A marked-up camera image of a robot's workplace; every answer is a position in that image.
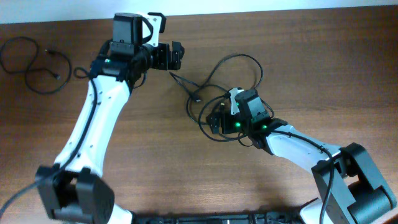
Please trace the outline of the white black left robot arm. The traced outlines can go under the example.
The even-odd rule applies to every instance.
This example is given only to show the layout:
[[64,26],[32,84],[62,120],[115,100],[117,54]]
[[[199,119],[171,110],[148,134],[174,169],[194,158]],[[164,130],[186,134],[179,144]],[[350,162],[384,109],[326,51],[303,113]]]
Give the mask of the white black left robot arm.
[[181,67],[181,43],[159,42],[165,23],[159,12],[114,15],[113,36],[90,65],[88,92],[72,134],[54,164],[39,167],[35,175],[49,218],[94,224],[134,221],[102,178],[104,159],[118,116],[141,76],[149,69]]

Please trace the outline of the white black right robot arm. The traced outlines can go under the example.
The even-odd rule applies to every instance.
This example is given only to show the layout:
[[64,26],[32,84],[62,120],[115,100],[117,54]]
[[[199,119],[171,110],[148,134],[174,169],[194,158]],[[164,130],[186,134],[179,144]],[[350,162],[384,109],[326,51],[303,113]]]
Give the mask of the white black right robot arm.
[[304,206],[304,223],[372,223],[397,207],[397,199],[368,151],[358,143],[328,144],[275,117],[257,90],[233,88],[214,98],[205,118],[209,139],[249,138],[252,146],[287,159],[313,175],[320,197]]

